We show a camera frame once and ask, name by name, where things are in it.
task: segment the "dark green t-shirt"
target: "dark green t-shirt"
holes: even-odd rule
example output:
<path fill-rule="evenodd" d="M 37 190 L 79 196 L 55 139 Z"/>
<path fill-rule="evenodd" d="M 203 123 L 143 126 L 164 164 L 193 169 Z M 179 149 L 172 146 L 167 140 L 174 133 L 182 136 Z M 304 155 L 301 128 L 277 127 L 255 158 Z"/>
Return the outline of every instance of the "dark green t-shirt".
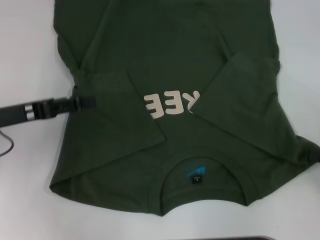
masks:
<path fill-rule="evenodd" d="M 50 188 L 85 204 L 164 215 L 249 205 L 320 159 L 279 102 L 269 0 L 56 0 L 75 96 Z"/>

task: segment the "t-shirt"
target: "t-shirt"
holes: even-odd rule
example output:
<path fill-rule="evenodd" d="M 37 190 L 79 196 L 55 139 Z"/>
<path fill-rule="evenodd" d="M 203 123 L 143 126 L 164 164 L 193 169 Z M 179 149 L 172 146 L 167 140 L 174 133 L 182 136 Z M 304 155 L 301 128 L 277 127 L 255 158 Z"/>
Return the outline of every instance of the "t-shirt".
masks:
<path fill-rule="evenodd" d="M 163 216 L 200 200 L 244 206 L 320 160 L 278 101 L 269 0 L 55 0 L 74 96 L 50 188 Z"/>

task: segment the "black cable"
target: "black cable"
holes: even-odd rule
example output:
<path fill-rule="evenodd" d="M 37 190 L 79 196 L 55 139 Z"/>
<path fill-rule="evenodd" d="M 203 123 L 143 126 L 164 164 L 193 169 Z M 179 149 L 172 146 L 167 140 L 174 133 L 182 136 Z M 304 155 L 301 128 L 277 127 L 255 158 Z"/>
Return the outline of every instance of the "black cable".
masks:
<path fill-rule="evenodd" d="M 0 135 L 3 136 L 5 139 L 7 139 L 11 143 L 11 147 L 7 151 L 5 151 L 4 153 L 0 153 L 0 158 L 1 158 L 4 155 L 6 155 L 6 154 L 11 152 L 11 150 L 15 146 L 15 142 L 9 136 L 5 135 L 1 130 L 0 130 Z"/>

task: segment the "black object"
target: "black object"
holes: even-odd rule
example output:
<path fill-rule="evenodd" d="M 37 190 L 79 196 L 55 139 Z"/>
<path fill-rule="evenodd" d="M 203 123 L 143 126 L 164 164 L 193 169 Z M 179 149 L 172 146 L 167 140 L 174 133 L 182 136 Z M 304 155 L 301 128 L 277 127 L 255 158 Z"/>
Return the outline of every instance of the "black object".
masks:
<path fill-rule="evenodd" d="M 192 177 L 192 184 L 200 184 L 202 183 L 202 176 L 196 175 Z"/>
<path fill-rule="evenodd" d="M 93 96 L 70 99 L 47 99 L 0 108 L 0 128 L 40 119 L 55 118 L 58 114 L 80 112 L 96 106 Z"/>

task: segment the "white surface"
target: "white surface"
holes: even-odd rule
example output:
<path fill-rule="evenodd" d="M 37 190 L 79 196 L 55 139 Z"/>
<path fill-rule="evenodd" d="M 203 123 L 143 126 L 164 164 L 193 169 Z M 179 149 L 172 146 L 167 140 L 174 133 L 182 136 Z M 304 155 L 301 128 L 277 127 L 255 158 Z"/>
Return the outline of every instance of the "white surface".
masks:
<path fill-rule="evenodd" d="M 281 104 L 297 134 L 320 145 L 320 2 L 273 0 Z M 0 107 L 70 93 L 57 52 L 54 0 L 0 1 Z M 0 158 L 0 240 L 174 240 L 269 236 L 320 239 L 320 164 L 249 207 L 183 205 L 165 217 L 76 203 L 49 190 L 66 116 L 4 128 L 15 140 Z M 0 152 L 9 145 L 0 138 Z"/>

